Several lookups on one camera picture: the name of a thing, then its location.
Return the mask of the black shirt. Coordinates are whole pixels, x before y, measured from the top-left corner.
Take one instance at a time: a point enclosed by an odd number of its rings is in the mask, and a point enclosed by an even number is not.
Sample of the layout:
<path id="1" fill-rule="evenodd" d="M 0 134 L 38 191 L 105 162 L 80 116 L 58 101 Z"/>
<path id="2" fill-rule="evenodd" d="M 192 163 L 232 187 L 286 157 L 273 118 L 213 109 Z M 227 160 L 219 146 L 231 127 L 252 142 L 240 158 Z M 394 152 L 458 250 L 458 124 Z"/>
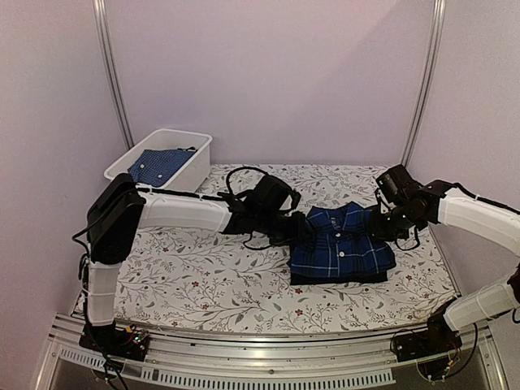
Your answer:
<path id="1" fill-rule="evenodd" d="M 383 283 L 388 280 L 388 272 L 395 268 L 397 264 L 392 263 L 391 267 L 384 269 L 378 274 L 360 274 L 360 275 L 347 275 L 342 277 L 317 277 L 317 276 L 304 276 L 299 275 L 295 271 L 291 271 L 291 285 L 320 285 L 320 284 L 347 284 L 347 283 L 360 283 L 360 284 L 376 284 Z"/>

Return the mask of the blue plaid long sleeve shirt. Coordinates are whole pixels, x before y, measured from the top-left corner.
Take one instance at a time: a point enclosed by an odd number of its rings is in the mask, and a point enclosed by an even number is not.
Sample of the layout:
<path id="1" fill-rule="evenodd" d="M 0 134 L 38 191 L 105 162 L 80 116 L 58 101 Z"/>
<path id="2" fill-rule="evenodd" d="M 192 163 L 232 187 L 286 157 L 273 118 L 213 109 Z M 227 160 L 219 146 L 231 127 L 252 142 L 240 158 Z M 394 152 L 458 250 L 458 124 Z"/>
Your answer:
<path id="1" fill-rule="evenodd" d="M 397 263 L 387 242 L 367 233 L 371 209 L 350 202 L 335 209 L 313 206 L 306 216 L 314 239 L 291 248 L 290 272 L 317 277 L 378 274 Z"/>

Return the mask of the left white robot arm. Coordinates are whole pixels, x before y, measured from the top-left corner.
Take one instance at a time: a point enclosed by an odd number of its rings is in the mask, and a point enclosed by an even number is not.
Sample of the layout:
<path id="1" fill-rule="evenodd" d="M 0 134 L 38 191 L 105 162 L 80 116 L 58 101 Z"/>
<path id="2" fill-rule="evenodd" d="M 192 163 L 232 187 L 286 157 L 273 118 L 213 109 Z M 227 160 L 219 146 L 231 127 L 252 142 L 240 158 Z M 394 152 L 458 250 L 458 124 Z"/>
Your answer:
<path id="1" fill-rule="evenodd" d="M 225 191 L 208 196 L 152 188 L 122 173 L 91 205 L 86 226 L 71 239 L 84 248 L 84 312 L 92 326 L 89 339 L 102 352 L 112 353 L 121 344 L 119 332 L 112 328 L 116 284 L 140 230 L 196 229 L 232 236 L 260 233 L 270 247 L 310 239 L 306 217 L 297 210 L 301 195 L 281 179 L 264 171 L 252 189 L 235 192 L 229 176 L 225 185 Z"/>

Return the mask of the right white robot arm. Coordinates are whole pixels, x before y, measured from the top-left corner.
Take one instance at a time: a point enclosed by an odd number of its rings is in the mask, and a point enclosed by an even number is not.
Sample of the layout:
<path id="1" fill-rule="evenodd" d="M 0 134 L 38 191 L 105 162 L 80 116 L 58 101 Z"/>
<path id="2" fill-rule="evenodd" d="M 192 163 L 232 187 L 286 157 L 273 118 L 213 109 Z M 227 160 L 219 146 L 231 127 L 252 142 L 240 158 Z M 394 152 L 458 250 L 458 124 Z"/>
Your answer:
<path id="1" fill-rule="evenodd" d="M 461 247 L 494 245 L 500 254 L 519 255 L 519 212 L 505 204 L 472 193 L 458 182 L 433 180 L 421 184 L 406 168 L 396 165 L 375 183 L 377 206 L 368 232 L 382 241 L 397 243 L 431 225 L 452 232 Z M 482 288 L 444 304 L 428 322 L 420 347 L 437 354 L 452 339 L 452 332 L 514 312 L 519 307 L 519 272 L 514 271 Z"/>

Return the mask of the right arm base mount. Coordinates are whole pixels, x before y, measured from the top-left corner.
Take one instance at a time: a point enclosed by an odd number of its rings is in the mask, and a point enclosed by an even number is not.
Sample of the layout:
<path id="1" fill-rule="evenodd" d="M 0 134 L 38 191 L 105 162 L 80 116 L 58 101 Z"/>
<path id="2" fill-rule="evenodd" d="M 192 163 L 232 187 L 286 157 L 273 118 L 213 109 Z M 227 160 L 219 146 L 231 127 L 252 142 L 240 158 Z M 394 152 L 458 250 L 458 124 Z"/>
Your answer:
<path id="1" fill-rule="evenodd" d="M 458 331 L 452 331 L 444 320 L 446 309 L 454 302 L 455 298 L 436 309 L 428 318 L 425 330 L 399 331 L 390 341 L 390 351 L 396 355 L 398 362 L 442 354 L 442 357 L 417 365 L 419 374 L 431 382 L 446 379 L 460 357 L 462 339 Z"/>

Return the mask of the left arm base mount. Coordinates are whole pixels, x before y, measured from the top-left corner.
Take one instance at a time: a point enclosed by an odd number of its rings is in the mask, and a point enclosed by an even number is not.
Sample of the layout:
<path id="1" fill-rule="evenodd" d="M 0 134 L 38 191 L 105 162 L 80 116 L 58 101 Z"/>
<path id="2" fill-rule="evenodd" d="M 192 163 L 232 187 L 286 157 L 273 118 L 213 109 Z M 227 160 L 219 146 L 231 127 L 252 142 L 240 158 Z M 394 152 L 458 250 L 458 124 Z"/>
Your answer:
<path id="1" fill-rule="evenodd" d="M 150 333 L 130 325 L 118 329 L 115 323 L 94 326 L 86 323 L 80 337 L 79 346 L 109 357 L 125 358 L 143 362 L 150 345 Z"/>

